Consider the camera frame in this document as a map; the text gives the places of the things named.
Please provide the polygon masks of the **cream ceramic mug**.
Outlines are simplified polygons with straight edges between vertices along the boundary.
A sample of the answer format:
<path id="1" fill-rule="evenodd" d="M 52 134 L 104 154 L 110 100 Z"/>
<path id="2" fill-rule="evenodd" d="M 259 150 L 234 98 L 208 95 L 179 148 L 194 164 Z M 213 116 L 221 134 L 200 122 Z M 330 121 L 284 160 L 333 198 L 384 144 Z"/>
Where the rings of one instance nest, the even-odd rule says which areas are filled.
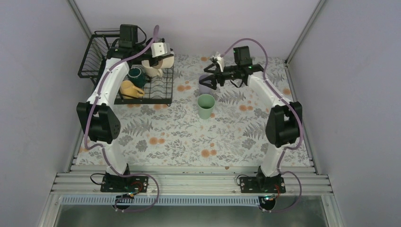
<path id="1" fill-rule="evenodd" d="M 152 78 L 153 77 L 163 77 L 163 75 L 164 75 L 162 69 L 156 69 L 154 67 L 151 67 L 148 60 L 143 60 L 141 62 L 141 65 L 144 68 L 145 73 Z"/>

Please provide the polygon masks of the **lavender plastic cup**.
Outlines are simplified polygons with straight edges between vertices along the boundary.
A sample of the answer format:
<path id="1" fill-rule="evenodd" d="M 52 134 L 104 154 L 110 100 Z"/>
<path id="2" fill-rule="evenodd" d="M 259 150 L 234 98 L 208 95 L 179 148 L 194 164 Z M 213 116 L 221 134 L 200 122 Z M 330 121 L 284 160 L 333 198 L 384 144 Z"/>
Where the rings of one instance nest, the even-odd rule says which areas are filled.
<path id="1" fill-rule="evenodd" d="M 208 75 L 201 75 L 199 77 L 199 81 L 201 81 L 202 79 L 206 78 L 207 76 Z M 200 95 L 202 95 L 202 94 L 210 94 L 211 93 L 211 88 L 199 83 L 199 93 L 200 93 Z"/>

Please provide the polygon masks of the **dark green ceramic mug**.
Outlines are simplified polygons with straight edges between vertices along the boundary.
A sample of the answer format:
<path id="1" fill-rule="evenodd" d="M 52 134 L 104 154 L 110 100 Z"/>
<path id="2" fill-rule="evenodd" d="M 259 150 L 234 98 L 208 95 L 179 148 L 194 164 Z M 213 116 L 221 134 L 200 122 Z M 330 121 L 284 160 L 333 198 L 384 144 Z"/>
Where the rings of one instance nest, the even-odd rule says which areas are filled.
<path id="1" fill-rule="evenodd" d="M 136 87 L 142 88 L 146 84 L 145 72 L 141 67 L 133 67 L 128 72 L 128 79 Z"/>

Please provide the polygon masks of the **mint green plastic cup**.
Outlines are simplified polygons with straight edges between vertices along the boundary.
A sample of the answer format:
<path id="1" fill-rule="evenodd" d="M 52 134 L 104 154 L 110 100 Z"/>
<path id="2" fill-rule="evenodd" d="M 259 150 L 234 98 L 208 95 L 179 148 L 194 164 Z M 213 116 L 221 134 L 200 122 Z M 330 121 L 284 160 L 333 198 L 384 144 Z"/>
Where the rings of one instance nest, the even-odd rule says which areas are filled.
<path id="1" fill-rule="evenodd" d="M 197 99 L 199 117 L 203 120 L 210 118 L 215 103 L 216 103 L 215 98 L 212 95 L 210 94 L 200 95 Z"/>

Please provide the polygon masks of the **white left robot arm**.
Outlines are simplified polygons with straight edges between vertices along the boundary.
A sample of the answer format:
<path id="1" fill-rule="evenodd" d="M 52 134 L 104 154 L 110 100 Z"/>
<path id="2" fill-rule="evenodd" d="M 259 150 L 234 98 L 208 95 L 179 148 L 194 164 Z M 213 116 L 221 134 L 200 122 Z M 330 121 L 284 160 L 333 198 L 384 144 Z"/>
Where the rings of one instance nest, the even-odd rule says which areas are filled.
<path id="1" fill-rule="evenodd" d="M 97 85 L 85 102 L 77 104 L 79 122 L 84 132 L 84 146 L 87 150 L 98 148 L 106 163 L 101 186 L 117 188 L 124 192 L 131 187 L 135 174 L 130 173 L 116 140 L 121 123 L 114 113 L 114 102 L 121 84 L 132 65 L 147 61 L 151 66 L 174 54 L 170 45 L 158 36 L 159 26 L 153 29 L 151 38 L 138 42 L 138 26 L 122 24 L 118 40 L 106 53 L 104 68 Z"/>

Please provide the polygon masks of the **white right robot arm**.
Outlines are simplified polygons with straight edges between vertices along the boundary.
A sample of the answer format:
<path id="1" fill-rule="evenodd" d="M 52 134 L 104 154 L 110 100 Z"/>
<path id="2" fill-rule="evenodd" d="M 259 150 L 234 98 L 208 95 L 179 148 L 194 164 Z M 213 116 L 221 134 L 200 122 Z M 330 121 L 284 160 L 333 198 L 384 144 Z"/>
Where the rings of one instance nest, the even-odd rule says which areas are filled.
<path id="1" fill-rule="evenodd" d="M 218 85 L 223 86 L 225 81 L 239 79 L 270 106 L 265 128 L 268 151 L 256 174 L 257 189 L 268 192 L 281 184 L 280 164 L 286 150 L 301 140 L 302 105 L 285 98 L 271 84 L 265 69 L 253 63 L 248 46 L 234 48 L 234 60 L 233 66 L 227 66 L 219 53 L 211 56 L 211 64 L 204 69 L 209 75 L 200 80 L 200 84 L 215 90 Z"/>

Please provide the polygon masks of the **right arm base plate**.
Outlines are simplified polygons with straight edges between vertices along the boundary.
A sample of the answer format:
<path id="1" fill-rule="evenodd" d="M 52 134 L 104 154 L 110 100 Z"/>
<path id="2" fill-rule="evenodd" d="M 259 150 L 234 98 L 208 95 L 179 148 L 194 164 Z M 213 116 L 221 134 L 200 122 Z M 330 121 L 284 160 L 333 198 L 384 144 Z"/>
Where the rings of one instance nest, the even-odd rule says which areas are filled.
<path id="1" fill-rule="evenodd" d="M 281 175 L 274 177 L 258 178 L 253 176 L 239 177 L 241 193 L 285 193 L 284 178 Z"/>

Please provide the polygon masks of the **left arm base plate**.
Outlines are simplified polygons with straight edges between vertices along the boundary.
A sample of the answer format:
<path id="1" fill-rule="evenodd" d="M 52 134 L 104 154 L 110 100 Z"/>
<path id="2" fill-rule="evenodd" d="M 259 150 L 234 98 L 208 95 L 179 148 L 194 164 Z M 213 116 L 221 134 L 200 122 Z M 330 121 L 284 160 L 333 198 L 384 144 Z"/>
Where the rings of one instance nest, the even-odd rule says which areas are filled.
<path id="1" fill-rule="evenodd" d="M 117 175 L 106 174 L 102 179 L 100 191 L 115 193 L 139 193 L 147 192 L 147 186 L 147 176 L 120 177 Z"/>

